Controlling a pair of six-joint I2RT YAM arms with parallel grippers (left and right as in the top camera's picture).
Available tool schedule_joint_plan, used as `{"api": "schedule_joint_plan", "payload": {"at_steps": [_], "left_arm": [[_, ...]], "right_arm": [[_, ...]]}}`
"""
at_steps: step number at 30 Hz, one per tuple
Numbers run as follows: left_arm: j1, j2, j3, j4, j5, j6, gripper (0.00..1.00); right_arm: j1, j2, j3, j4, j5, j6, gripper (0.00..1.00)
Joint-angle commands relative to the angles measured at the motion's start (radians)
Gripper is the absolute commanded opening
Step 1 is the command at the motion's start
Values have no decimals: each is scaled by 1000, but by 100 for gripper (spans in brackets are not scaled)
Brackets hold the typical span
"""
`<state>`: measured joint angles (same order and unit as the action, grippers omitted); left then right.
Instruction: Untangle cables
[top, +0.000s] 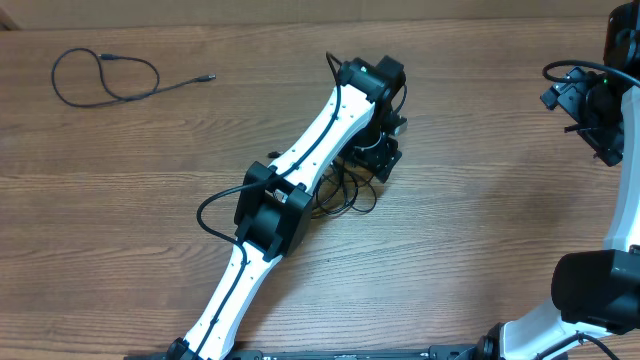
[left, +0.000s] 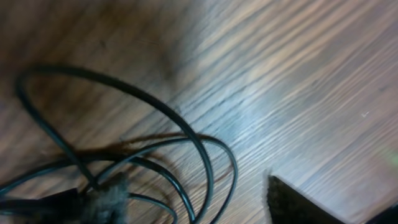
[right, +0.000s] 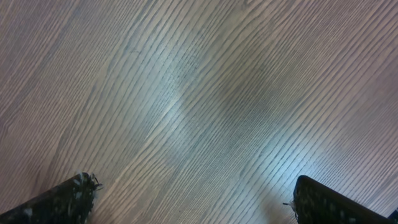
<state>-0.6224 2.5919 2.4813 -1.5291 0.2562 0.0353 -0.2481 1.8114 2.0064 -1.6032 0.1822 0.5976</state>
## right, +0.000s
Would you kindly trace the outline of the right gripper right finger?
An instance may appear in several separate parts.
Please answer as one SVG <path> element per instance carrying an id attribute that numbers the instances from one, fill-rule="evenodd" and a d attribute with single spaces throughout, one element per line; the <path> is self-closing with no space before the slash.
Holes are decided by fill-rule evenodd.
<path id="1" fill-rule="evenodd" d="M 297 178 L 289 206 L 298 224 L 397 224 L 397 210 L 384 217 L 307 175 Z"/>

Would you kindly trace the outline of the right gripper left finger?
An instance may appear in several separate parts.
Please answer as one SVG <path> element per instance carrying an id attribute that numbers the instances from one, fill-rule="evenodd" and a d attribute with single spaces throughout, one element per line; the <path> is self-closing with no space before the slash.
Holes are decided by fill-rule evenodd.
<path id="1" fill-rule="evenodd" d="M 85 224 L 103 188 L 94 174 L 80 172 L 1 214 L 1 224 Z"/>

